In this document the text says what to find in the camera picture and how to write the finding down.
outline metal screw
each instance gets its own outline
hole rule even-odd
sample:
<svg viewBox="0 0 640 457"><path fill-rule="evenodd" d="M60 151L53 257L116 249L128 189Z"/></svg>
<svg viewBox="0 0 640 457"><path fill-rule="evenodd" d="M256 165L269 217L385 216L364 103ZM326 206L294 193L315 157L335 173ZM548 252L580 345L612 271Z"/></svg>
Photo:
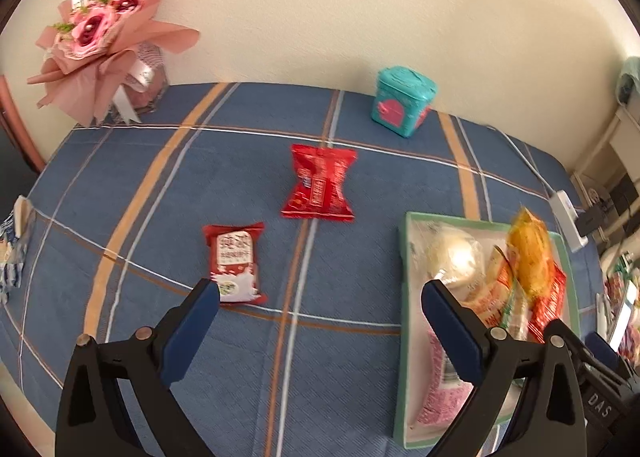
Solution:
<svg viewBox="0 0 640 457"><path fill-rule="evenodd" d="M136 331L136 338L139 340L148 340L149 338L151 338L152 334L153 329L151 329L150 327L141 327Z"/></svg>
<svg viewBox="0 0 640 457"><path fill-rule="evenodd" d="M554 347L564 347L564 340L555 334L551 336L550 342Z"/></svg>
<svg viewBox="0 0 640 457"><path fill-rule="evenodd" d="M91 341L91 336L89 336L88 334L82 333L77 339L76 339L76 345L78 347L84 347L85 345L87 345L89 342Z"/></svg>
<svg viewBox="0 0 640 457"><path fill-rule="evenodd" d="M502 327L494 327L489 331L491 334L491 338L496 340L504 340L507 338L507 331L505 331Z"/></svg>

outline white cable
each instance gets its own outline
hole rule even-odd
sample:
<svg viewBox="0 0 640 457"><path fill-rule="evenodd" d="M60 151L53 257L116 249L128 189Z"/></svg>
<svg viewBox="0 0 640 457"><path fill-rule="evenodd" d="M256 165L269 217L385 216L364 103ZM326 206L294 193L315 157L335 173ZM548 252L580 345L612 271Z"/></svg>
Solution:
<svg viewBox="0 0 640 457"><path fill-rule="evenodd" d="M535 169L535 167L533 167L531 163L529 163L529 160L526 158L526 156L520 151L520 149L516 146L516 144L511 141L511 138L507 136L507 134L490 125L487 125L486 127L488 129L495 130L496 132L499 132L500 134L502 134L504 138L509 142L511 147L513 147L513 150L515 150L518 153L518 155L522 158L525 164L529 167L530 171L532 171L535 174L535 176L538 177L538 179L540 179L540 182L543 185L545 185L545 187L549 190L549 192L551 192L552 194L556 193L556 190L554 190L553 187L548 182L546 182L544 177L540 176L540 173Z"/></svg>

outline pink snack package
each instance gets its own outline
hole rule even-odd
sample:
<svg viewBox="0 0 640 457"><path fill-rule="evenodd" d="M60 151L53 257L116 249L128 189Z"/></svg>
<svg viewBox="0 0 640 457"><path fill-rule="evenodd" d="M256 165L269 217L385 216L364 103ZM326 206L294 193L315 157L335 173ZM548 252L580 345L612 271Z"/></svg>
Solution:
<svg viewBox="0 0 640 457"><path fill-rule="evenodd" d="M416 422L448 426L465 404L474 386L458 377L438 337L431 329L429 341L433 357L431 382Z"/></svg>

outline teal cloth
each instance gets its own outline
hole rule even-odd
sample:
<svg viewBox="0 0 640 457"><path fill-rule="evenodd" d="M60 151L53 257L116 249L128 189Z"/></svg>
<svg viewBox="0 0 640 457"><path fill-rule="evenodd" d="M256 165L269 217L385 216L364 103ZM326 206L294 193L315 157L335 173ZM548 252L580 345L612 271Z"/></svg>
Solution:
<svg viewBox="0 0 640 457"><path fill-rule="evenodd" d="M640 93L640 57L630 56L625 60L616 83L616 99L620 105L629 101L632 89Z"/></svg>

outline barcode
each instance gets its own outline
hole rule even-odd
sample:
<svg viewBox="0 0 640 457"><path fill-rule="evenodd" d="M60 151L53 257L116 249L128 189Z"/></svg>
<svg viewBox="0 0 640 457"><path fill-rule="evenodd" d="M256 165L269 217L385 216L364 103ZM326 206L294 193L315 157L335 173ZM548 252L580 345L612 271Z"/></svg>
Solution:
<svg viewBox="0 0 640 457"><path fill-rule="evenodd" d="M447 355L443 355L442 357L442 378L440 379L440 385L442 387L456 387L460 383L460 377L458 377L458 373L455 368L453 368L453 363L451 360L447 358Z"/></svg>

